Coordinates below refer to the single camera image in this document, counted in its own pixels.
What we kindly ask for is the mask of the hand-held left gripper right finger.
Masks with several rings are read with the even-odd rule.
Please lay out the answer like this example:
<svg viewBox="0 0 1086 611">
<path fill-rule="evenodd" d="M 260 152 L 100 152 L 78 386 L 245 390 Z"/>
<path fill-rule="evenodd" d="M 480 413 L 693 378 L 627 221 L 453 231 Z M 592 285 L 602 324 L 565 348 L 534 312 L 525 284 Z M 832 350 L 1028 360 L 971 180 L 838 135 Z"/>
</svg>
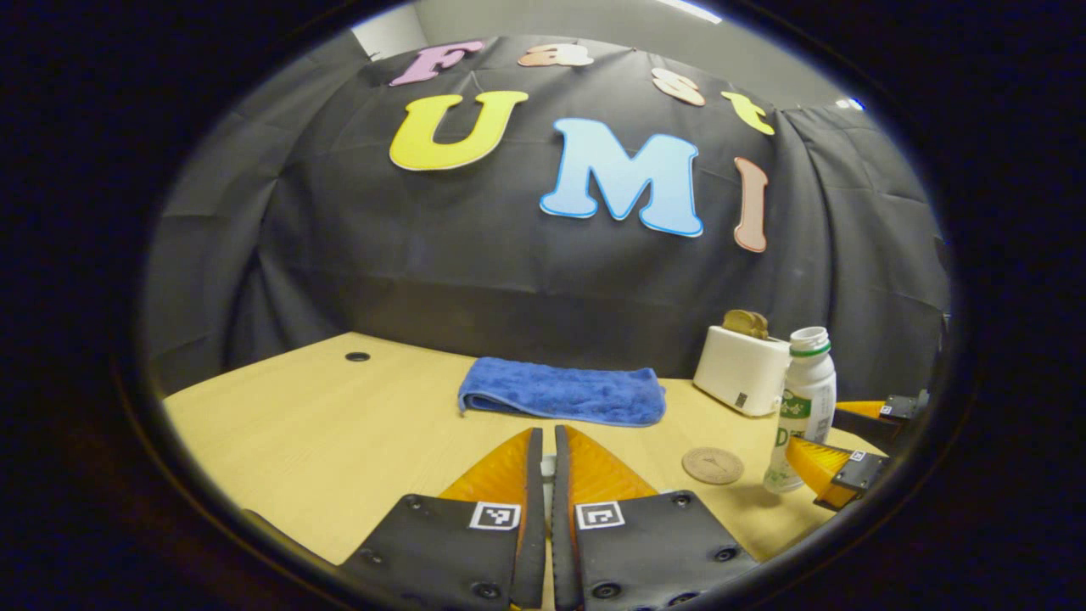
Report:
<svg viewBox="0 0 1086 611">
<path fill-rule="evenodd" d="M 655 491 L 574 427 L 556 427 L 555 435 L 558 610 L 667 610 L 758 565 L 693 491 Z"/>
</svg>

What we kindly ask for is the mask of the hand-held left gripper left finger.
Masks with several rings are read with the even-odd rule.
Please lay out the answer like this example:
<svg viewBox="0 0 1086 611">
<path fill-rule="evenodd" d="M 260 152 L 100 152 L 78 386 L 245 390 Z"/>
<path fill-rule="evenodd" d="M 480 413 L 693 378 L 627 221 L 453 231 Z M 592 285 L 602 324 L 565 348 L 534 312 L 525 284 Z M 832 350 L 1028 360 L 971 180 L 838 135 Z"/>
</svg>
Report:
<svg viewBox="0 0 1086 611">
<path fill-rule="evenodd" d="M 489 451 L 437 496 L 407 494 L 339 571 L 403 610 L 531 610 L 546 577 L 538 427 Z"/>
</svg>

